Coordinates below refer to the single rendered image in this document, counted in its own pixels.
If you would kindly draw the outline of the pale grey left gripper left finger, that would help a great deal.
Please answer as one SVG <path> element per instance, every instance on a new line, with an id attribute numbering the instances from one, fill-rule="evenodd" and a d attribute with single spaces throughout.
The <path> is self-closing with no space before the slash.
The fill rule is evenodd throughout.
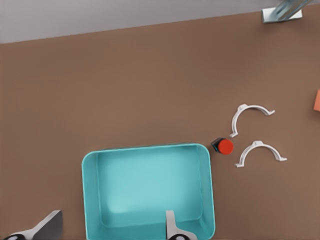
<path id="1" fill-rule="evenodd" d="M 60 240 L 63 233 L 63 212 L 54 210 L 33 228 L 12 233 L 3 240 Z"/>

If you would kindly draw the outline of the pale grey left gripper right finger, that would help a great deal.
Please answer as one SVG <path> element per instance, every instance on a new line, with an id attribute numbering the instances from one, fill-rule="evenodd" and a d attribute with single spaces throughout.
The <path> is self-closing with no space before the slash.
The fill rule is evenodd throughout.
<path id="1" fill-rule="evenodd" d="M 177 227 L 173 210 L 165 212 L 166 240 L 198 240 L 197 236 Z"/>

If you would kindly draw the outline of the blue storage box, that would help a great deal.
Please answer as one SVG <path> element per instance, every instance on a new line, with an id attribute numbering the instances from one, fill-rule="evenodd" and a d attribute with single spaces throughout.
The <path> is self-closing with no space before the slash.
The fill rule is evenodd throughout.
<path id="1" fill-rule="evenodd" d="M 216 231 L 211 159 L 199 143 L 106 148 L 82 160 L 87 240 L 166 240 L 166 212 L 198 240 Z"/>

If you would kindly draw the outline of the red button with black base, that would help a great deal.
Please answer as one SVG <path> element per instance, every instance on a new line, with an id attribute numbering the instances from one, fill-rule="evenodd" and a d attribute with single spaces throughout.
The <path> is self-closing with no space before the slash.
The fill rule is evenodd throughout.
<path id="1" fill-rule="evenodd" d="M 211 146 L 217 153 L 229 155 L 234 150 L 234 144 L 230 139 L 219 137 L 211 142 Z"/>

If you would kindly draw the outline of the pink storage box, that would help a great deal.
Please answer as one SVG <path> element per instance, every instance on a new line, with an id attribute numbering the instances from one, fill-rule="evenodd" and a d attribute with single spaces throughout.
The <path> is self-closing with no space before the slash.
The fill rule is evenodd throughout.
<path id="1" fill-rule="evenodd" d="M 320 112 L 320 89 L 318 89 L 316 92 L 313 110 Z"/>

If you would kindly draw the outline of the white curved pipe clamp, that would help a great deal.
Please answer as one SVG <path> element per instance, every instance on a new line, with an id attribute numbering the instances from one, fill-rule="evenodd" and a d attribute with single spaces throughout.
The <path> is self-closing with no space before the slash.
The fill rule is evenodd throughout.
<path id="1" fill-rule="evenodd" d="M 258 110 L 258 111 L 262 112 L 265 116 L 271 116 L 276 112 L 275 110 L 269 110 L 266 107 L 264 107 L 262 105 L 257 105 L 257 104 L 247 105 L 244 103 L 244 104 L 239 105 L 237 107 L 235 114 L 232 117 L 232 120 L 231 120 L 231 134 L 229 135 L 230 138 L 234 138 L 239 134 L 238 128 L 237 128 L 238 119 L 244 111 L 249 110 L 249 109 Z"/>
<path id="2" fill-rule="evenodd" d="M 241 153 L 240 157 L 239 157 L 239 162 L 235 163 L 235 167 L 236 168 L 243 168 L 245 166 L 245 161 L 246 161 L 246 157 L 247 155 L 254 149 L 257 148 L 266 148 L 268 150 L 270 150 L 272 152 L 272 154 L 274 155 L 274 158 L 279 161 L 279 162 L 284 162 L 287 161 L 288 159 L 286 157 L 281 156 L 280 152 L 273 146 L 264 143 L 261 140 L 255 140 L 252 142 L 251 145 L 247 146 L 243 152 Z"/>

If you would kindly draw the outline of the silver frame post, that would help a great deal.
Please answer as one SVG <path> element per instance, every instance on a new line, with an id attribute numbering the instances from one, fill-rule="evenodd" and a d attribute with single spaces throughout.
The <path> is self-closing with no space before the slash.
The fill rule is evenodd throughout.
<path id="1" fill-rule="evenodd" d="M 282 0 L 276 7 L 261 10 L 262 23 L 281 23 L 301 19 L 303 8 L 314 2 L 315 0 Z"/>

